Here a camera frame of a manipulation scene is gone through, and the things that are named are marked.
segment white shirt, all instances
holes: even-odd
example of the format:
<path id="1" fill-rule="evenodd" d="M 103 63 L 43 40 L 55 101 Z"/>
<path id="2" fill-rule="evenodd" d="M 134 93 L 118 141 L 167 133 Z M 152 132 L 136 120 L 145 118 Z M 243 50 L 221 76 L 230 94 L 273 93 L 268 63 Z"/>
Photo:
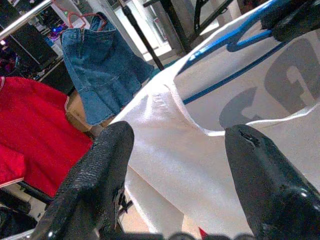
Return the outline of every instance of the white shirt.
<path id="1" fill-rule="evenodd" d="M 294 39 L 198 100 L 182 102 L 279 44 L 268 38 L 232 53 L 222 47 L 177 76 L 195 51 L 238 27 L 250 14 L 227 24 L 156 75 L 113 121 L 127 121 L 133 128 L 126 188 L 151 231 L 167 237 L 181 230 L 187 215 L 207 233 L 234 237 L 251 232 L 225 152 L 223 129 L 233 124 L 247 123 L 267 135 L 320 188 L 316 32 Z M 253 27 L 251 33 L 259 29 Z"/>

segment red shirt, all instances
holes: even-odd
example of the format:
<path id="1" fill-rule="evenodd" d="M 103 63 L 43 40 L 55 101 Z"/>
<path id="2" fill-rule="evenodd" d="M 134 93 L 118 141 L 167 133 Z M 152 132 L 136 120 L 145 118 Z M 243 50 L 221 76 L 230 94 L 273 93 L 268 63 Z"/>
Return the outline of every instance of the red shirt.
<path id="1" fill-rule="evenodd" d="M 92 141 L 66 119 L 63 93 L 22 77 L 0 88 L 0 187 L 24 178 L 53 197 Z"/>

